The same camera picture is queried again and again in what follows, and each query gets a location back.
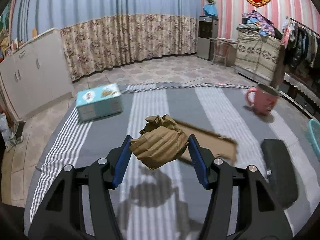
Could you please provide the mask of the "brown paper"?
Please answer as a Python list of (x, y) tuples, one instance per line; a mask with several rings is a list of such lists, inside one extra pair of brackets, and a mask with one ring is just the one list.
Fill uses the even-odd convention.
[(186, 150), (188, 137), (169, 115), (148, 116), (140, 137), (131, 139), (130, 151), (149, 169), (155, 170), (178, 159)]

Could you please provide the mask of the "black glasses case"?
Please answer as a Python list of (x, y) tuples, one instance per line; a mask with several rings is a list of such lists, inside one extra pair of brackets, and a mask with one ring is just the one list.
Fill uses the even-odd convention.
[(265, 139), (261, 143), (269, 185), (283, 209), (298, 199), (295, 170), (287, 146), (282, 140)]

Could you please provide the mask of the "brown cardboard piece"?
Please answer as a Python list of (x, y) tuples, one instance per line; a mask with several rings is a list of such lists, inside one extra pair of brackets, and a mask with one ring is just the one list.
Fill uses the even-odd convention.
[(188, 137), (192, 134), (195, 135), (199, 145), (209, 149), (214, 157), (222, 158), (230, 165), (234, 165), (236, 163), (238, 143), (235, 140), (177, 119), (175, 119), (175, 122)]

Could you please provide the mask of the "grey striped tablecloth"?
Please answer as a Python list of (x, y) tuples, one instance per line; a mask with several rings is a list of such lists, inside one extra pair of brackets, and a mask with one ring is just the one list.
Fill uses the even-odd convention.
[(69, 111), (24, 214), (29, 239), (292, 239), (319, 209), (319, 162), (278, 92), (127, 89)]

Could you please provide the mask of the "light blue tissue box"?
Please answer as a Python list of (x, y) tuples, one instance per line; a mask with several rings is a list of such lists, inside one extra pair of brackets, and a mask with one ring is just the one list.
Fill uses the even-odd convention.
[(121, 91), (116, 83), (82, 90), (76, 95), (76, 110), (81, 121), (91, 121), (121, 113)]

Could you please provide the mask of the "turquoise plastic laundry basket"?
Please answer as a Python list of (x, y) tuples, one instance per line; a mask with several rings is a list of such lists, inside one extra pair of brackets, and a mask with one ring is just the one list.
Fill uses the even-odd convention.
[(313, 148), (313, 151), (314, 151), (317, 159), (320, 160), (320, 148), (319, 148), (320, 124), (319, 124), (319, 122), (314, 119), (309, 120), (308, 129), (309, 129), (311, 146)]

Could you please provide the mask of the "pink metal mug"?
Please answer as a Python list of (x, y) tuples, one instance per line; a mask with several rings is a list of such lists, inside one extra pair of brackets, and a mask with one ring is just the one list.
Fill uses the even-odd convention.
[(279, 96), (279, 92), (273, 87), (259, 83), (247, 90), (245, 100), (255, 113), (267, 116), (274, 109)]

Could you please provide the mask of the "low shelf with lace cover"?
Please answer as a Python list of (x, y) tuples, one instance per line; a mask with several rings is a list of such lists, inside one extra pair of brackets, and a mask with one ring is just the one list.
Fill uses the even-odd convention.
[(294, 75), (285, 73), (280, 91), (307, 115), (319, 121), (319, 84), (313, 89)]

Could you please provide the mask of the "white low cabinet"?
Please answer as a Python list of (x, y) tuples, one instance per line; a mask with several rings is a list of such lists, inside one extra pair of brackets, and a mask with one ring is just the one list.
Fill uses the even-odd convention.
[(74, 96), (59, 30), (32, 38), (1, 63), (1, 92), (14, 120)]

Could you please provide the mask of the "cloth covered cabinet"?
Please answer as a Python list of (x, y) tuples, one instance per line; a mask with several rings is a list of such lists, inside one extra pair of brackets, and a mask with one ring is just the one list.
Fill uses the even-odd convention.
[(280, 40), (257, 31), (238, 31), (235, 65), (271, 80), (279, 58)]

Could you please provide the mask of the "floral beige curtain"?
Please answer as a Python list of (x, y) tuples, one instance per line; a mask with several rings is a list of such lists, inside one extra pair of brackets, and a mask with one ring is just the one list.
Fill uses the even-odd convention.
[(60, 30), (72, 81), (136, 61), (194, 54), (199, 22), (183, 15), (107, 16)]

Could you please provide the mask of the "small metal stool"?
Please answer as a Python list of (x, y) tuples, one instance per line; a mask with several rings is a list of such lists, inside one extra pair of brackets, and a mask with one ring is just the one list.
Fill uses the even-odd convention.
[(224, 66), (227, 66), (227, 59), (229, 54), (229, 49), (232, 46), (237, 46), (238, 41), (228, 38), (210, 38), (210, 42), (213, 45), (213, 59), (212, 65), (215, 63), (215, 60), (220, 58), (223, 59)]

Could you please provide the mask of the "water dispenser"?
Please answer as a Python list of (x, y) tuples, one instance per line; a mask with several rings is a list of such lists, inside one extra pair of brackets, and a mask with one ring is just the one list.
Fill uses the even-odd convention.
[(211, 60), (213, 58), (213, 38), (217, 38), (219, 31), (219, 19), (216, 16), (200, 16), (199, 32), (197, 37), (196, 56)]

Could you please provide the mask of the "pile of folded clothes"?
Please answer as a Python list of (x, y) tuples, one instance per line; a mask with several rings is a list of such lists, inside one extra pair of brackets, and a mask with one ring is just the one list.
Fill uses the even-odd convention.
[(274, 26), (274, 23), (265, 18), (259, 12), (253, 10), (242, 14), (242, 22), (237, 26), (237, 30), (257, 31), (260, 36), (274, 37), (281, 40), (282, 33)]

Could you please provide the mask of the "small potted plant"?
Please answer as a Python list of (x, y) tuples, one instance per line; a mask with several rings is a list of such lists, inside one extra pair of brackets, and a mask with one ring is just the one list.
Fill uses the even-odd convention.
[(208, 5), (215, 5), (216, 1), (215, 0), (206, 0), (206, 3)]

